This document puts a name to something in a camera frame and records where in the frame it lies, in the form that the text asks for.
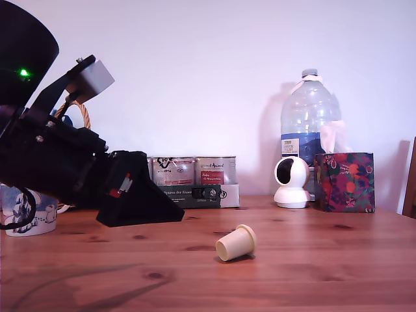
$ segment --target plastic cup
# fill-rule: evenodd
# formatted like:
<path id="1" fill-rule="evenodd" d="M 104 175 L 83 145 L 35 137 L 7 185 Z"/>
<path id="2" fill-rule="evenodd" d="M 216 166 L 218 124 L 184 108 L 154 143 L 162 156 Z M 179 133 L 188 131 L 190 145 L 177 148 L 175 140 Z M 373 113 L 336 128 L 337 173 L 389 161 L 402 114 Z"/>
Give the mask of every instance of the plastic cup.
<path id="1" fill-rule="evenodd" d="M 218 239 L 215 249 L 223 261 L 254 253 L 256 237 L 250 226 L 240 224 L 235 231 Z"/>

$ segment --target tin can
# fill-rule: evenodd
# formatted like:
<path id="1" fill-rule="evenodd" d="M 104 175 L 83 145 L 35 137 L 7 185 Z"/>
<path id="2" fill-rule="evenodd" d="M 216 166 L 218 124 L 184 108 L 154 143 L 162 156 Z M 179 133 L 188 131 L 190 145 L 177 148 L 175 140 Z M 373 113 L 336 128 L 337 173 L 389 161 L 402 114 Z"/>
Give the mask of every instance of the tin can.
<path id="1" fill-rule="evenodd" d="M 148 168 L 149 168 L 149 176 L 150 179 L 153 180 L 153 164 L 152 164 L 153 157 L 148 157 Z"/>
<path id="2" fill-rule="evenodd" d="M 193 185 L 193 157 L 154 157 L 153 182 L 156 185 Z"/>
<path id="3" fill-rule="evenodd" d="M 196 157 L 196 184 L 237 184 L 235 156 Z"/>

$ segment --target white security camera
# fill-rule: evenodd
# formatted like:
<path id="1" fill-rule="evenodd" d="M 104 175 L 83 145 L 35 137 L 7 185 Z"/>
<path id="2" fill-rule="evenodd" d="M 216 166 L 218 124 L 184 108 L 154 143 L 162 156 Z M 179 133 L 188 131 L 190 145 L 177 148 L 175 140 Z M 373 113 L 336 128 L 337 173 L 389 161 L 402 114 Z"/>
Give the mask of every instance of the white security camera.
<path id="1" fill-rule="evenodd" d="M 285 157 L 274 168 L 274 178 L 280 188 L 274 195 L 274 201 L 284 208 L 305 208 L 311 200 L 304 185 L 309 179 L 307 163 L 295 156 Z"/>

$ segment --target tissue box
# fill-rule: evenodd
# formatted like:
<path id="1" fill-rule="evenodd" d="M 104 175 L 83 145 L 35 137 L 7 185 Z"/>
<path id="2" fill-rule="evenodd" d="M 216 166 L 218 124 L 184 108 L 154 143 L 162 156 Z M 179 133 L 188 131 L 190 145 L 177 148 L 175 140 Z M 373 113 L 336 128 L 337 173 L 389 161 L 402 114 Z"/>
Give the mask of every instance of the tissue box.
<path id="1" fill-rule="evenodd" d="M 315 155 L 315 200 L 327 212 L 373 213 L 372 153 Z"/>

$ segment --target bottle label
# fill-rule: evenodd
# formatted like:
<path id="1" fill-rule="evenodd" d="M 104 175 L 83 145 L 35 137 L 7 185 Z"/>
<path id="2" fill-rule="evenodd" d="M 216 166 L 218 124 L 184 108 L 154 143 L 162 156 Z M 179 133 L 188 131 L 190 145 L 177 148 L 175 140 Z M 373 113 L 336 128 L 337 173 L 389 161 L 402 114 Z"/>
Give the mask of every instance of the bottle label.
<path id="1" fill-rule="evenodd" d="M 297 156 L 299 157 L 299 138 L 283 138 L 281 136 L 281 156 Z"/>
<path id="2" fill-rule="evenodd" d="M 297 156 L 313 166 L 315 154 L 325 153 L 320 146 L 320 133 L 288 133 L 281 136 L 281 156 Z"/>

